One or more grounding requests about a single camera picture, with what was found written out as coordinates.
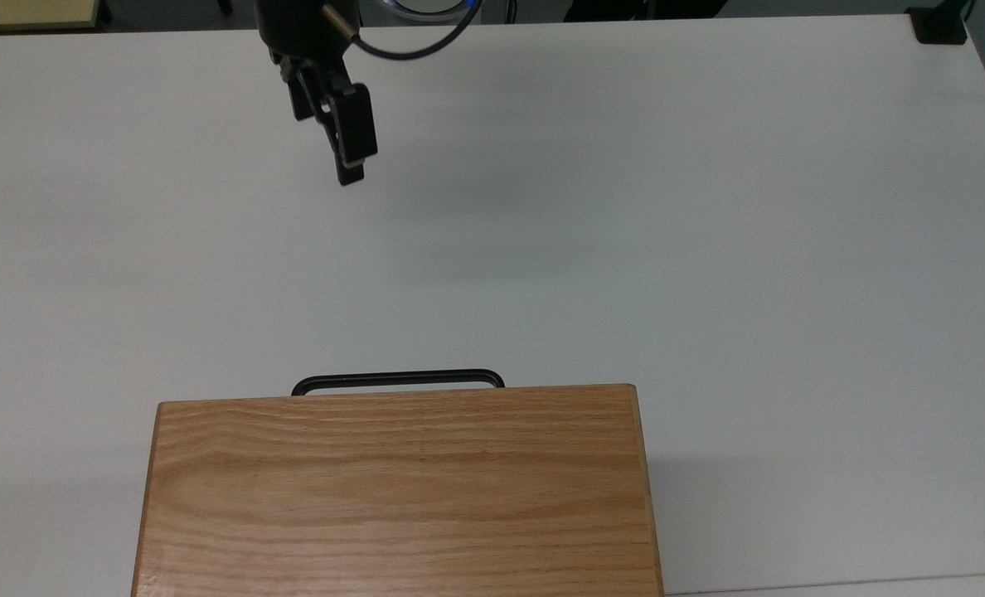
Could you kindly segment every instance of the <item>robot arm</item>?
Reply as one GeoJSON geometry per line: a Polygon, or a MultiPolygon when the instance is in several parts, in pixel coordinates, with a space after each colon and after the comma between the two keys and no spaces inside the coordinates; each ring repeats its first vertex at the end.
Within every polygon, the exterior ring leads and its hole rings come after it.
{"type": "Polygon", "coordinates": [[[294,117],[314,117],[326,129],[344,186],[363,178],[364,159],[378,153],[378,143],[371,94],[349,80],[342,56],[350,39],[327,18],[325,4],[359,29],[359,0],[256,0],[257,29],[289,87],[294,117]]]}

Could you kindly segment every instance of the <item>black bracket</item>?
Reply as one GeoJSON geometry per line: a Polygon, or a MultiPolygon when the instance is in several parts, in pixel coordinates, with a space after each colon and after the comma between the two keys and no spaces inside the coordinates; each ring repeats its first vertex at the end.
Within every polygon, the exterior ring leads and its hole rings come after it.
{"type": "Polygon", "coordinates": [[[272,52],[272,61],[290,90],[297,120],[315,117],[327,132],[337,162],[337,181],[343,186],[363,179],[364,159],[378,153],[371,94],[353,84],[340,60],[318,64],[272,52]]]}
{"type": "Polygon", "coordinates": [[[944,0],[934,8],[909,7],[905,14],[913,19],[913,32],[920,44],[961,46],[968,39],[960,11],[969,0],[944,0]]]}
{"type": "Polygon", "coordinates": [[[396,373],[357,373],[317,375],[297,382],[291,396],[304,396],[311,390],[357,388],[357,386],[410,386],[415,383],[488,383],[503,388],[503,377],[488,369],[448,369],[439,371],[397,371],[396,373]]]}

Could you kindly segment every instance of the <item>wooden box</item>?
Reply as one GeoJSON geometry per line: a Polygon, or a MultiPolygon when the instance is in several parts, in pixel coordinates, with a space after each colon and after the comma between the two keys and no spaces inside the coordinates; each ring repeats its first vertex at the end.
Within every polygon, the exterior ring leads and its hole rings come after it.
{"type": "Polygon", "coordinates": [[[660,597],[636,390],[163,403],[133,595],[660,597]]]}

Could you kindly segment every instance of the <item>metal handle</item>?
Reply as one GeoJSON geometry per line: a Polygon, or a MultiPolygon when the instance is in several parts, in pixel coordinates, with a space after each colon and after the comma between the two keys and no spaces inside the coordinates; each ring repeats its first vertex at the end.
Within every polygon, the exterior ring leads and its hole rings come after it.
{"type": "Polygon", "coordinates": [[[396,373],[352,373],[317,375],[297,382],[291,396],[304,396],[311,390],[357,388],[357,386],[410,386],[415,383],[488,383],[503,388],[503,377],[488,369],[447,369],[440,371],[397,371],[396,373]]]}

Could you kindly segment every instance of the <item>white tabletop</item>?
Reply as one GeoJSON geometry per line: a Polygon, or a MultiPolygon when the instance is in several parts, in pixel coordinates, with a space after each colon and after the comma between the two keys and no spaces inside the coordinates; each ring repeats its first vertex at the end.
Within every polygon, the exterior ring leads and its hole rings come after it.
{"type": "MultiPolygon", "coordinates": [[[[371,30],[419,46],[430,30],[371,30]]],[[[350,51],[0,38],[0,596],[121,595],[154,408],[345,371],[639,388],[670,592],[985,574],[985,73],[905,16],[350,51]]]]}
{"type": "Polygon", "coordinates": [[[985,575],[845,585],[797,586],[791,589],[732,590],[702,597],[985,597],[985,575]]]}

